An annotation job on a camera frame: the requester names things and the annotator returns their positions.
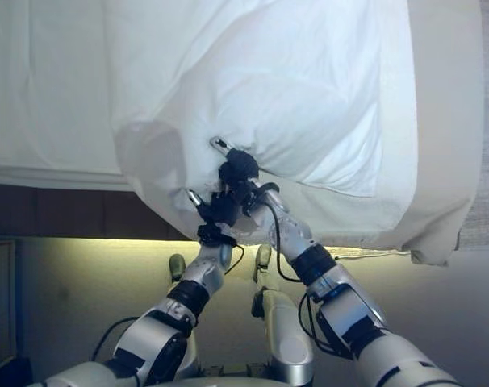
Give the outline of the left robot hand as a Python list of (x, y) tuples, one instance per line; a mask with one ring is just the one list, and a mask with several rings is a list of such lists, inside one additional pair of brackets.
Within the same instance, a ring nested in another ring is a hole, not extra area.
[(187, 189), (186, 193), (201, 218), (200, 227), (217, 226), (220, 223), (229, 227), (235, 225), (238, 209), (228, 193), (212, 193), (209, 202), (205, 202), (192, 189)]

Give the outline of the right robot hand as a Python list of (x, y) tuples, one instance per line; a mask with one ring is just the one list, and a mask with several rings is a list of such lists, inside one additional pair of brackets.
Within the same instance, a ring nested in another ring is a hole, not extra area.
[(218, 169), (218, 176), (222, 183), (231, 188), (236, 188), (239, 184), (258, 187), (259, 167), (250, 154), (235, 148), (219, 136), (213, 137), (210, 145), (225, 158)]

